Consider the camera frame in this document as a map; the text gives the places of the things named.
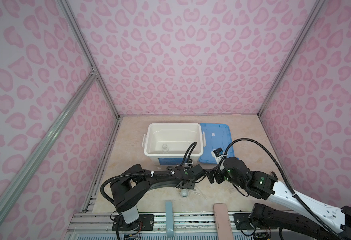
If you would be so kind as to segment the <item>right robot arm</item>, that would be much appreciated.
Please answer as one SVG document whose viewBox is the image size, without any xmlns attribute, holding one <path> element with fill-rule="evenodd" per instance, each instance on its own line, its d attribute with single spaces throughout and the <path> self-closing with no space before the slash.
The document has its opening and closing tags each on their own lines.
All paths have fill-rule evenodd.
<svg viewBox="0 0 351 240">
<path fill-rule="evenodd" d="M 255 204 L 249 222 L 255 227 L 278 228 L 315 240 L 351 240 L 351 207 L 338 208 L 289 188 L 276 177 L 251 171 L 243 161 L 231 157 L 207 171 L 211 183 L 228 181 L 249 196 L 290 209 L 287 213 Z"/>
</svg>

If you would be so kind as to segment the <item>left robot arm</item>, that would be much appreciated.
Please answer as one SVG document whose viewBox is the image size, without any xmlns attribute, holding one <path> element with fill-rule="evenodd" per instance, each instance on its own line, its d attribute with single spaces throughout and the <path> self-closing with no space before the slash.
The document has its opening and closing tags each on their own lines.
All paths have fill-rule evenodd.
<svg viewBox="0 0 351 240">
<path fill-rule="evenodd" d="M 137 204 L 151 190 L 178 188 L 192 190 L 197 181 L 205 176 L 205 170 L 197 165 L 192 168 L 169 166 L 165 170 L 145 170 L 134 165 L 119 176 L 110 178 L 104 186 L 109 186 L 112 195 L 103 196 L 112 203 L 125 224 L 136 223 L 140 214 Z"/>
</svg>

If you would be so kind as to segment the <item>white plastic bin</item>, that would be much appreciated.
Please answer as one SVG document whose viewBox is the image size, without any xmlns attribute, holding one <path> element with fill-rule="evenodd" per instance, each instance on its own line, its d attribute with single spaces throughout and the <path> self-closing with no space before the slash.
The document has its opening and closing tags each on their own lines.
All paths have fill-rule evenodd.
<svg viewBox="0 0 351 240">
<path fill-rule="evenodd" d="M 168 153 L 162 152 L 167 144 Z M 203 154 L 203 134 L 198 123 L 153 123 L 144 134 L 144 154 L 156 166 L 175 166 L 189 157 L 194 163 Z"/>
</svg>

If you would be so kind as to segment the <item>clear glass beaker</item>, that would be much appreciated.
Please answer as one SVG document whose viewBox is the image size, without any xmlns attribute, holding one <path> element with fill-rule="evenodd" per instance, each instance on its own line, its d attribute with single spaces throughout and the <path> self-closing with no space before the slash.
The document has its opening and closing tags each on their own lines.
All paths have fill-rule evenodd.
<svg viewBox="0 0 351 240">
<path fill-rule="evenodd" d="M 163 153 L 168 153 L 168 152 L 169 152 L 169 147 L 168 147 L 167 144 L 163 144 L 163 145 L 162 145 L 162 152 L 163 152 Z"/>
</svg>

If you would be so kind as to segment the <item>small white ceramic dish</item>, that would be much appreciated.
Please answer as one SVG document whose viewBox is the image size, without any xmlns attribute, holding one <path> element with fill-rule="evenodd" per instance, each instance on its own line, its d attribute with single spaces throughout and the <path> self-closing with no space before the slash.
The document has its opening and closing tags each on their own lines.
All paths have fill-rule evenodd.
<svg viewBox="0 0 351 240">
<path fill-rule="evenodd" d="M 188 198 L 188 196 L 189 196 L 189 191 L 186 190 L 186 189 L 182 189 L 182 190 L 180 191 L 180 196 L 181 196 L 182 198 Z"/>
</svg>

